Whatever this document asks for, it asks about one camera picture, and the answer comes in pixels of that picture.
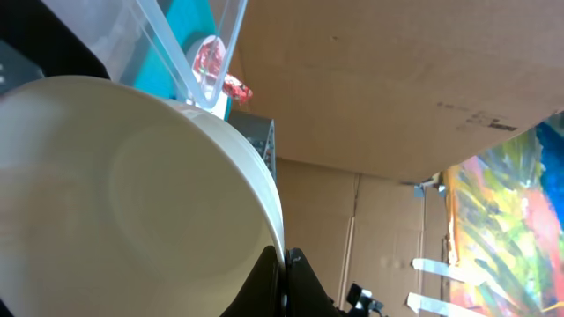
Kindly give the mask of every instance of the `transparent plastic box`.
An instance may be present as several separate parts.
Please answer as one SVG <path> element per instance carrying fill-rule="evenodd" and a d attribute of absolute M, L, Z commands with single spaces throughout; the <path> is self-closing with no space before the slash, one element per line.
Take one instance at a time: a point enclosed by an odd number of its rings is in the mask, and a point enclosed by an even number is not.
<path fill-rule="evenodd" d="M 104 63 L 112 80 L 208 109 L 222 91 L 247 5 L 247 0 L 43 1 Z M 206 38 L 213 39 L 210 54 L 220 46 L 217 39 L 225 46 L 214 71 L 207 65 L 192 68 Z"/>

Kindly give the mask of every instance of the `teal surface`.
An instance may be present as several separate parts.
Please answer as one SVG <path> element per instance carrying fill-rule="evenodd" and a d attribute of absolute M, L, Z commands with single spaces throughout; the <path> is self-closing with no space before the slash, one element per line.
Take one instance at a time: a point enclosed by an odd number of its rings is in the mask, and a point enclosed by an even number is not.
<path fill-rule="evenodd" d="M 216 33 L 212 8 L 207 0 L 173 0 L 166 16 L 174 37 L 184 52 L 195 40 Z M 157 50 L 149 48 L 133 85 L 161 98 L 176 99 L 178 92 L 174 80 L 161 58 L 167 59 L 169 67 L 174 66 L 156 36 L 153 36 L 152 41 Z"/>

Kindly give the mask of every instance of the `plastic bin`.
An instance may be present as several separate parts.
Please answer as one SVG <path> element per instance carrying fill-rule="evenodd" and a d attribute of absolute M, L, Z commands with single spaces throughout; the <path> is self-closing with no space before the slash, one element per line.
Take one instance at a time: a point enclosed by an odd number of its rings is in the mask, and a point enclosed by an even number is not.
<path fill-rule="evenodd" d="M 106 65 L 110 77 L 161 98 L 211 109 L 222 90 L 247 0 L 43 0 Z M 192 70 L 186 54 L 218 36 L 218 78 Z"/>

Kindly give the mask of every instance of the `painted canvas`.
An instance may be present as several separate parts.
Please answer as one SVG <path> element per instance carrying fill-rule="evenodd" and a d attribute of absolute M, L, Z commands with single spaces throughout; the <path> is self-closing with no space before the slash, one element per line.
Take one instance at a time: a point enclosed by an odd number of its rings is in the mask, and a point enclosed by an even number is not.
<path fill-rule="evenodd" d="M 564 114 L 445 173 L 450 302 L 487 316 L 564 317 Z"/>

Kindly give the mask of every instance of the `white bowl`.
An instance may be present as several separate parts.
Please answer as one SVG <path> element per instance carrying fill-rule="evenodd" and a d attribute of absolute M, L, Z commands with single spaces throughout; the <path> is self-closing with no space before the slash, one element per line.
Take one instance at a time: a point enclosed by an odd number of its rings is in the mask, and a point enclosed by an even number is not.
<path fill-rule="evenodd" d="M 227 123 L 106 80 L 0 99 L 0 298 L 15 316 L 218 316 L 274 245 L 278 193 Z"/>

